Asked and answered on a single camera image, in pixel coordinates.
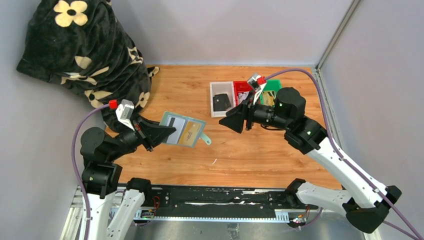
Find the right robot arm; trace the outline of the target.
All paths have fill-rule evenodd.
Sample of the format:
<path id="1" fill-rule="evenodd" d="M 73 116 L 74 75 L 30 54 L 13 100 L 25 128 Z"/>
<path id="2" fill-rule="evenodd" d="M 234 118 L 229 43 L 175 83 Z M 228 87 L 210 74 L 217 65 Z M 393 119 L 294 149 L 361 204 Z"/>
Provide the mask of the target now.
<path id="1" fill-rule="evenodd" d="M 305 107 L 305 98 L 295 88 L 284 87 L 274 105 L 253 103 L 249 96 L 219 123 L 237 133 L 250 130 L 253 124 L 283 130 L 290 146 L 321 164 L 342 185 L 342 189 L 329 189 L 297 178 L 285 190 L 288 203 L 330 210 L 346 217 L 356 229 L 373 233 L 400 198 L 400 189 L 375 180 L 344 155 L 326 129 L 305 115 Z"/>

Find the green plastic bin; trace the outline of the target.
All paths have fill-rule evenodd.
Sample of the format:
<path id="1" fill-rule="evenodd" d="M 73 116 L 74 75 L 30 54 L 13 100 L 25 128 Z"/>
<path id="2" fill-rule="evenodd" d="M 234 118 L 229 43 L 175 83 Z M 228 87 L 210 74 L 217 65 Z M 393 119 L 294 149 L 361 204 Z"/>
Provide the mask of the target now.
<path id="1" fill-rule="evenodd" d="M 275 99 L 277 92 L 282 88 L 281 82 L 279 79 L 270 79 L 267 80 L 266 86 L 261 92 L 259 97 L 259 103 L 266 106 L 273 107 L 275 104 Z"/>

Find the red plastic bin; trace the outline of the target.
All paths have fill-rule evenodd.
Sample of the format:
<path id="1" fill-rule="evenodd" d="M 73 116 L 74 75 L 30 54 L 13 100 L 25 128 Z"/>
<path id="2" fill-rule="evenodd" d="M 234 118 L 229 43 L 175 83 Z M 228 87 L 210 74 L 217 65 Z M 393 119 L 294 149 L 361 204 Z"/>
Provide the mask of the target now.
<path id="1" fill-rule="evenodd" d="M 246 81 L 233 81 L 233 90 L 236 105 L 239 105 L 237 101 L 237 92 L 250 92 L 252 87 Z"/>

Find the white plastic bin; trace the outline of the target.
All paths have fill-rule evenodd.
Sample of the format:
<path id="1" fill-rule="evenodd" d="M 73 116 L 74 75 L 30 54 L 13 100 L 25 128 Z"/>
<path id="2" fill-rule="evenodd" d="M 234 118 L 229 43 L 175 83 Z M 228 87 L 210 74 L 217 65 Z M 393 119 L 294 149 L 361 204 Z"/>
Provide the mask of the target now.
<path id="1" fill-rule="evenodd" d="M 232 81 L 209 83 L 210 113 L 212 118 L 223 118 L 226 112 L 236 106 L 234 84 Z"/>

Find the gold cards in green bin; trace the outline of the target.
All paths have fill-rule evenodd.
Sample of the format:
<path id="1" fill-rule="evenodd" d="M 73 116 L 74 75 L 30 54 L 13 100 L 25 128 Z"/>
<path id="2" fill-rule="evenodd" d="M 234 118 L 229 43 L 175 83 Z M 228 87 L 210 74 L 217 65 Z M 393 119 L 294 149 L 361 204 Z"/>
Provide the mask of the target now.
<path id="1" fill-rule="evenodd" d="M 262 94 L 262 104 L 267 106 L 274 106 L 276 99 L 276 92 L 273 90 L 263 91 Z"/>

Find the aluminium frame rail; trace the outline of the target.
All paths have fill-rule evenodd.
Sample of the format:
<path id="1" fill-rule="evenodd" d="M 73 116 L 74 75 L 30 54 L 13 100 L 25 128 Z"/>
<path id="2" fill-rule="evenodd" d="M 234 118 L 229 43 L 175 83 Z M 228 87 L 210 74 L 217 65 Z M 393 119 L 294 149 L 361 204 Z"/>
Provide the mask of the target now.
<path id="1" fill-rule="evenodd" d="M 151 185 L 77 189 L 62 240 L 371 240 L 342 215 L 283 189 Z"/>

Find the gold card in holder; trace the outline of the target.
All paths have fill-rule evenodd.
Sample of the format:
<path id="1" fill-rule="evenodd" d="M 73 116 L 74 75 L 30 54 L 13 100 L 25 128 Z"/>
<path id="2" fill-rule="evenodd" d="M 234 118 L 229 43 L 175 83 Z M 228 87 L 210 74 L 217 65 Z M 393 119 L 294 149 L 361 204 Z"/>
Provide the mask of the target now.
<path id="1" fill-rule="evenodd" d="M 200 130 L 201 124 L 199 122 L 188 121 L 182 131 L 178 144 L 186 147 L 192 146 L 195 143 Z"/>

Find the black cards in white bin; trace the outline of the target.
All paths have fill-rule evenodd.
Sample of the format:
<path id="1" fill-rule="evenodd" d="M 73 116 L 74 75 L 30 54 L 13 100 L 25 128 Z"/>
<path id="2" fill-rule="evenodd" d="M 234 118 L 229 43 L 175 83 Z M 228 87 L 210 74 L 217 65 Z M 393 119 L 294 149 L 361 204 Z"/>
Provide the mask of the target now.
<path id="1" fill-rule="evenodd" d="M 214 95 L 212 98 L 212 106 L 214 112 L 227 111 L 232 107 L 230 98 L 226 93 Z"/>

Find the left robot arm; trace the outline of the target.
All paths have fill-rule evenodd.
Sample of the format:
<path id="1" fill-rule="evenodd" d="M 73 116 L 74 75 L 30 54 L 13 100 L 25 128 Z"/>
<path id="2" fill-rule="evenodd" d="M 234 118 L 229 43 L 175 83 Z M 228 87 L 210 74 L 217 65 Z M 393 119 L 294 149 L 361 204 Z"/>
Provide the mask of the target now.
<path id="1" fill-rule="evenodd" d="M 139 207 L 153 198 L 151 181 L 133 177 L 126 184 L 117 212 L 110 217 L 123 170 L 115 161 L 134 153 L 139 146 L 151 152 L 176 132 L 175 127 L 159 125 L 141 116 L 130 123 L 131 127 L 115 137 L 99 127 L 91 127 L 81 136 L 84 170 L 80 187 L 86 214 L 81 225 L 81 240 L 123 240 Z"/>

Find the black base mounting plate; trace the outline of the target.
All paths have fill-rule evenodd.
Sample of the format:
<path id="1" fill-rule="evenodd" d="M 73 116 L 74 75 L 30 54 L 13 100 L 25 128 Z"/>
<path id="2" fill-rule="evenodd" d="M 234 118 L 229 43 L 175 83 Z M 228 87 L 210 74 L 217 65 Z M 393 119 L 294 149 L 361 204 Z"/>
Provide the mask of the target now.
<path id="1" fill-rule="evenodd" d="M 205 220 L 276 220 L 277 211 L 290 214 L 305 213 L 307 206 L 296 203 L 284 189 L 153 185 L 151 198 L 140 206 L 153 211 L 159 219 Z"/>

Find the white cards in red bin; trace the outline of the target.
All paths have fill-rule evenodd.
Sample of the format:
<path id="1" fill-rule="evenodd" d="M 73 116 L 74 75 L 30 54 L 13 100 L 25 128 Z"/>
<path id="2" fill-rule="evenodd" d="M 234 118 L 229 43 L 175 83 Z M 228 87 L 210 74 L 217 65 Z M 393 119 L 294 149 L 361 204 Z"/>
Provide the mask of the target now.
<path id="1" fill-rule="evenodd" d="M 249 94 L 250 94 L 249 91 L 239 91 L 239 92 L 237 92 L 236 96 L 237 96 L 238 104 L 240 104 L 242 101 L 244 101 L 249 96 Z"/>

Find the black floral blanket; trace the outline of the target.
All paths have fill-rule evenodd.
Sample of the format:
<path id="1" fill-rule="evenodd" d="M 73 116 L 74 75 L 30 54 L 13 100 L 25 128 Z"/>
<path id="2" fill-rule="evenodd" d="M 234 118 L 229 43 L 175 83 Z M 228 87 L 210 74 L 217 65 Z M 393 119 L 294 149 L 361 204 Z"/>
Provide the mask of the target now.
<path id="1" fill-rule="evenodd" d="M 158 66 L 148 67 L 110 0 L 42 0 L 28 22 L 17 71 L 102 108 L 128 100 L 138 116 Z"/>

